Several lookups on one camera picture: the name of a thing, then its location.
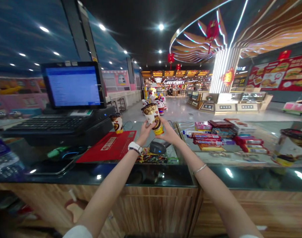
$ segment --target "keyboard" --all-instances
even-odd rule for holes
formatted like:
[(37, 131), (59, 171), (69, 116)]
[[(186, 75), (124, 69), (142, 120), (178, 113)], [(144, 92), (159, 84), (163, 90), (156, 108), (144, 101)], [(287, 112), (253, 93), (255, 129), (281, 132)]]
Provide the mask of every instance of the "keyboard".
[(42, 115), (15, 125), (3, 134), (17, 135), (69, 135), (84, 132), (93, 121), (88, 116)]

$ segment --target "illuminated pillar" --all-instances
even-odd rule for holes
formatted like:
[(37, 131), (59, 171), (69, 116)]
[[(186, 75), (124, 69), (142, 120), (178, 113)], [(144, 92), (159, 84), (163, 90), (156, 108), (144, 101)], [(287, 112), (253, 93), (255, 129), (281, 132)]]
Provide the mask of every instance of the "illuminated pillar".
[(226, 86), (223, 82), (223, 75), (225, 72), (233, 67), (234, 74), (236, 73), (237, 64), (239, 61), (241, 49), (232, 48), (224, 49), (217, 52), (215, 64), (213, 69), (213, 76), (211, 78), (210, 93), (229, 93), (231, 85)]

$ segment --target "burger poster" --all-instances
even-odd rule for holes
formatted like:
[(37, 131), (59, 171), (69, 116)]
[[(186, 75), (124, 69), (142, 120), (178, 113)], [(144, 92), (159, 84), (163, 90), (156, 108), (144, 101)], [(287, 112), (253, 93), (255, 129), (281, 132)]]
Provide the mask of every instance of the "burger poster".
[(302, 56), (255, 65), (251, 69), (247, 87), (302, 91)]

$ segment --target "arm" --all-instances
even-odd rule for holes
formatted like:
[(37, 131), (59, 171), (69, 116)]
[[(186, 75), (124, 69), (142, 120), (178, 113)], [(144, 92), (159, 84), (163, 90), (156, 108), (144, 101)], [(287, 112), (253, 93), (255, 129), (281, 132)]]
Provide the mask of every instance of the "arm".
[[(183, 154), (192, 171), (197, 171), (201, 168), (204, 162), (182, 141), (165, 119), (160, 117), (160, 120), (165, 127), (166, 133), (156, 136), (156, 138), (163, 139), (175, 145)], [(239, 238), (247, 234), (260, 238), (263, 237), (230, 190), (213, 171), (205, 167), (195, 173), (195, 177), (204, 192), (216, 206), (229, 237)]]
[[(138, 145), (143, 146), (145, 144), (149, 133), (155, 124), (156, 123), (149, 125), (147, 121), (144, 122), (141, 127), (140, 137), (136, 141)], [(77, 221), (76, 225), (85, 226), (92, 234), (93, 238), (99, 236), (105, 220), (111, 211), (112, 206), (118, 199), (137, 157), (138, 153), (135, 150), (129, 150), (127, 152), (101, 183)]]

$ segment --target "white sleeve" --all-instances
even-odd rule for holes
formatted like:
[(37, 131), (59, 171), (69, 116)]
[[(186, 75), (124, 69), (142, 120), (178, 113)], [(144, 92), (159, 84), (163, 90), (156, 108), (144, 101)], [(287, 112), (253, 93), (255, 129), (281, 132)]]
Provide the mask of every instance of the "white sleeve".
[(257, 236), (253, 236), (253, 235), (243, 235), (239, 238), (258, 238)]
[(78, 225), (70, 229), (63, 238), (93, 238), (89, 230), (82, 226)]

